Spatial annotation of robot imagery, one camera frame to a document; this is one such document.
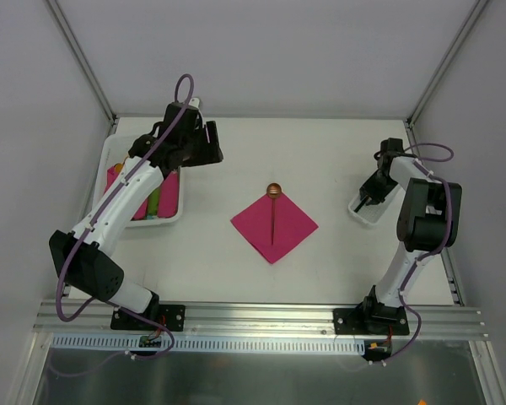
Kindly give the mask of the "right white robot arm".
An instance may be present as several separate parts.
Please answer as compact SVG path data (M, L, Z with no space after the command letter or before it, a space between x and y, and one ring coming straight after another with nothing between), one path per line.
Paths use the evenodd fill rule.
M399 138L382 141L374 154L376 171L349 203L351 215L374 224L395 191L405 193L396 222L396 253L381 280L347 317L355 332L386 334L408 332L406 297L426 264L455 243L462 187L428 170Z

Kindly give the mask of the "copper spoon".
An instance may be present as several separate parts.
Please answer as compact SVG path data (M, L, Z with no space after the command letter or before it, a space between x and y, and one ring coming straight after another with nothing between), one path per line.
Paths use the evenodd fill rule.
M276 229L276 206L277 200L282 195L282 188L279 184L273 182L270 183L266 188L266 195L270 198L272 202L271 208L271 245L274 244L275 241L275 229Z

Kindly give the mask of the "small white perforated tray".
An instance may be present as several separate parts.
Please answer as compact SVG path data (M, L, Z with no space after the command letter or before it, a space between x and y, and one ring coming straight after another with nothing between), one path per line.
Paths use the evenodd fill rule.
M394 204L394 201L397 199L400 191L401 187L396 186L396 188L388 194L383 203L376 205L364 204L357 212L356 209L361 203L361 198L358 194L356 194L347 205L347 211L358 223L368 227L375 227L388 209Z

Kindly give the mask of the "pink paper napkin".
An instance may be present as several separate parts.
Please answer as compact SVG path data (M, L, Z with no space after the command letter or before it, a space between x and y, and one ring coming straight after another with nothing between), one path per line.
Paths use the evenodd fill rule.
M286 194L263 196L235 215L231 224L264 259L274 264L318 229L318 224Z

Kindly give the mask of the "gold knife green handle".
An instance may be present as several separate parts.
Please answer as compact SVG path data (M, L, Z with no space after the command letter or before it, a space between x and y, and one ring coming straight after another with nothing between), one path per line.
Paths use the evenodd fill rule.
M371 198L366 197L359 202L358 206L354 209L354 212L357 213L360 209L362 209L363 207L368 206L370 204L371 204Z

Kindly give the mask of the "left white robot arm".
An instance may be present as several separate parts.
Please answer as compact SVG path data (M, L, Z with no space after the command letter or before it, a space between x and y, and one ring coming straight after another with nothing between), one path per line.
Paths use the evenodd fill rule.
M163 121L134 140L117 179L92 211L71 231L57 230L49 239L57 293L69 284L93 299L129 310L139 328L154 327L159 319L156 294L127 279L112 260L117 241L169 175L222 161L216 122L204 121L195 106L169 104Z

